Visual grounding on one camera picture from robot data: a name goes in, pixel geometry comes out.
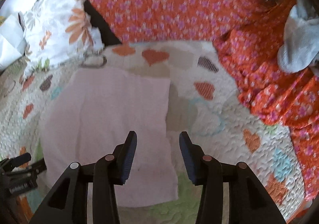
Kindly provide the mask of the red floral pillow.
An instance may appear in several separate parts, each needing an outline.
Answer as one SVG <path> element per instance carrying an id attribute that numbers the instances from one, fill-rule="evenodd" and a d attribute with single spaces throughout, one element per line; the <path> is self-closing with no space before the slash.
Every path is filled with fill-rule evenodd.
<path id="1" fill-rule="evenodd" d="M 259 0 L 89 0 L 122 43 L 213 40 L 266 11 Z"/>

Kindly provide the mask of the red floral cloth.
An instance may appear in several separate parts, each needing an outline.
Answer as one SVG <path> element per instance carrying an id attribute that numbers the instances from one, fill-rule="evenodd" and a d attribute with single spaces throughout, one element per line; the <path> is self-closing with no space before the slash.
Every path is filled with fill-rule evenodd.
<path id="1" fill-rule="evenodd" d="M 285 73 L 277 62 L 284 25 L 296 0 L 270 7 L 259 0 L 213 3 L 219 36 L 213 44 L 235 79 L 239 101 L 265 124 L 290 129 L 305 183 L 305 197 L 318 195 L 318 77 L 309 69 Z"/>

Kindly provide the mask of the quilted heart pattern bedspread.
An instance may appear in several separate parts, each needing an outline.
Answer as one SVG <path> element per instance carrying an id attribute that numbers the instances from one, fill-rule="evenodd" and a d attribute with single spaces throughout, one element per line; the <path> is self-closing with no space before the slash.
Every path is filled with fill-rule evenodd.
<path id="1" fill-rule="evenodd" d="M 178 145 L 182 131 L 221 162 L 246 162 L 286 220 L 301 208 L 304 181 L 289 129 L 263 124 L 238 102 L 234 80 L 206 42 L 110 46 L 101 55 L 35 73 L 23 84 L 25 61 L 14 62 L 1 74 L 1 158 L 25 152 L 33 161 L 42 158 L 39 122 L 80 66 L 98 71 L 112 66 L 171 81 L 166 141 L 178 178 L 178 199 L 149 207 L 119 207 L 121 223 L 195 222 L 201 189 L 187 177 Z"/>

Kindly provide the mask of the grey white garment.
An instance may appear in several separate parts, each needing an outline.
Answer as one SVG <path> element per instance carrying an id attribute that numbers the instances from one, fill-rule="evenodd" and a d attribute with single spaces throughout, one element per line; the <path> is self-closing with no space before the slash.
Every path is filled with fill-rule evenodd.
<path id="1" fill-rule="evenodd" d="M 318 13 L 310 0 L 297 0 L 290 10 L 277 62 L 284 72 L 309 68 L 318 76 Z"/>

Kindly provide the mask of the white floral pillow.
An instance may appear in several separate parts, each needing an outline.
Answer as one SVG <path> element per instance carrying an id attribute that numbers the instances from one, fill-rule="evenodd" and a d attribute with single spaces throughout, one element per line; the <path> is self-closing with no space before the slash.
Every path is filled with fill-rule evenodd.
<path id="1" fill-rule="evenodd" d="M 98 28 L 84 10 L 86 0 L 38 0 L 22 18 L 27 43 L 23 79 L 103 48 Z"/>

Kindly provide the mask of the pale pink baby garment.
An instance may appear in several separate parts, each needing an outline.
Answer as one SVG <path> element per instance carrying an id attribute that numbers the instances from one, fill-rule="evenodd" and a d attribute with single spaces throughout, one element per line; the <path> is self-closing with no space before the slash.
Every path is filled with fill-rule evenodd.
<path id="1" fill-rule="evenodd" d="M 166 136 L 170 80 L 112 67 L 79 69 L 40 122 L 40 144 L 51 187 L 72 163 L 91 164 L 137 134 L 128 180 L 116 188 L 121 207 L 177 200 L 178 178 Z"/>

